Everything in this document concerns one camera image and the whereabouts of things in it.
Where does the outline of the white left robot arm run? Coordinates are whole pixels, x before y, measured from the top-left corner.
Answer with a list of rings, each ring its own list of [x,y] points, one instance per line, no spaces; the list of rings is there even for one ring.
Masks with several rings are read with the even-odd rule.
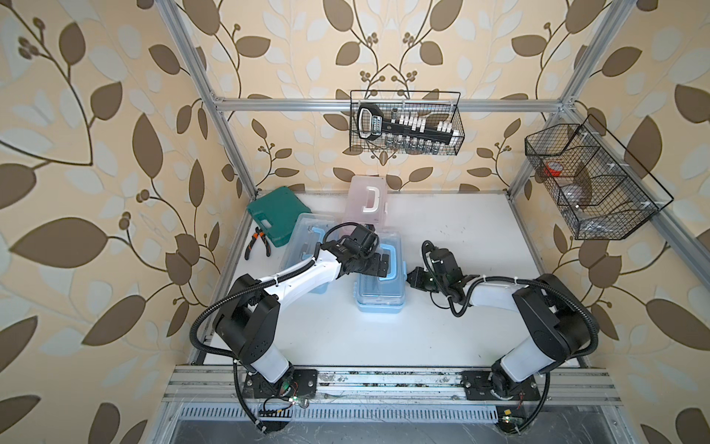
[[[190,326],[192,346],[229,357],[270,384],[288,379],[292,364],[275,347],[280,311],[313,289],[349,274],[389,276],[391,253],[373,229],[357,222],[332,227],[312,256],[277,274],[239,277],[227,296],[208,306]]]

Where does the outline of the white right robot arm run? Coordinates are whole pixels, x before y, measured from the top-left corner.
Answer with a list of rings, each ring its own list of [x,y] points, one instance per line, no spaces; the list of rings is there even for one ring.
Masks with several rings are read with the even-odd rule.
[[[421,247],[423,265],[408,274],[414,290],[446,297],[456,318],[473,307],[491,307],[521,316],[528,337],[495,361],[489,376],[474,386],[507,400],[565,362],[590,355],[599,344],[599,323],[554,275],[536,279],[466,275],[451,251],[430,240]]]

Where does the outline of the pink toolbox with clear lid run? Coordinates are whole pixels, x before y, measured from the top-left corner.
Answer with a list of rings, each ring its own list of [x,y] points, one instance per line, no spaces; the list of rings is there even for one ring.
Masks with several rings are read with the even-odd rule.
[[[374,176],[354,176],[349,187],[342,220],[377,228],[386,225],[388,185],[386,179]]]

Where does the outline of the blue toolbox with clear lid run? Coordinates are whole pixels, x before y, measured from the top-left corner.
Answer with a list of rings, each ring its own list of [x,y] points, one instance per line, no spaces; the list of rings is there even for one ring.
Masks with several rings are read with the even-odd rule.
[[[282,257],[281,269],[292,268],[300,262],[311,258],[318,242],[323,242],[325,233],[334,227],[338,220],[325,214],[300,214],[290,241],[286,245]]]

